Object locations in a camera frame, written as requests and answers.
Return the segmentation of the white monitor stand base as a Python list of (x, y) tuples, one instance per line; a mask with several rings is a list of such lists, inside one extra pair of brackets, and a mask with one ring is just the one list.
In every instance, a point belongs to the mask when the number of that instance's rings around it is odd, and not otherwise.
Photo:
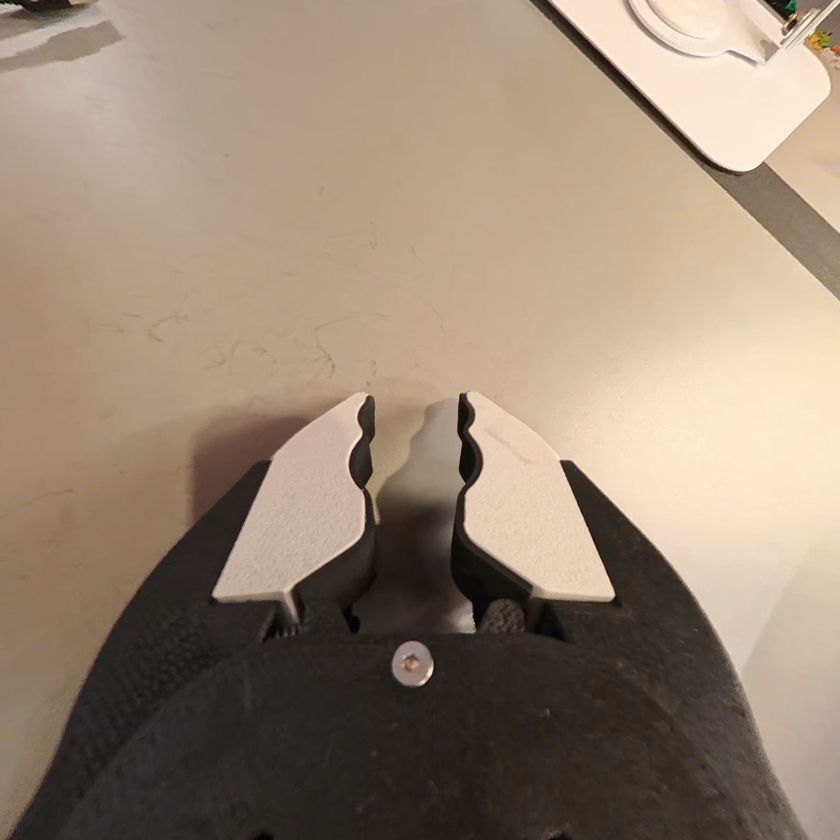
[(763, 163), (828, 97), (805, 43), (838, 1), (550, 1), (570, 26), (709, 162)]

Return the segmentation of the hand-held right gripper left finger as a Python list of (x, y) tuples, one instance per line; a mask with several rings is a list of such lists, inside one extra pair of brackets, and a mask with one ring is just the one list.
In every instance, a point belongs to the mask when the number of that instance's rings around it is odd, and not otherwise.
[(374, 578), (375, 399), (357, 392), (273, 454), (217, 578), (220, 604), (272, 603), (288, 626), (317, 608), (347, 621)]

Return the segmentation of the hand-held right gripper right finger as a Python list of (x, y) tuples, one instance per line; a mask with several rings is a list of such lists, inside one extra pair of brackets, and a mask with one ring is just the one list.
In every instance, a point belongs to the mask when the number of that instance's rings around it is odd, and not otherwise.
[(495, 602), (524, 622), (554, 602), (608, 604), (616, 593), (554, 449), (479, 392), (458, 398), (452, 575), (476, 624)]

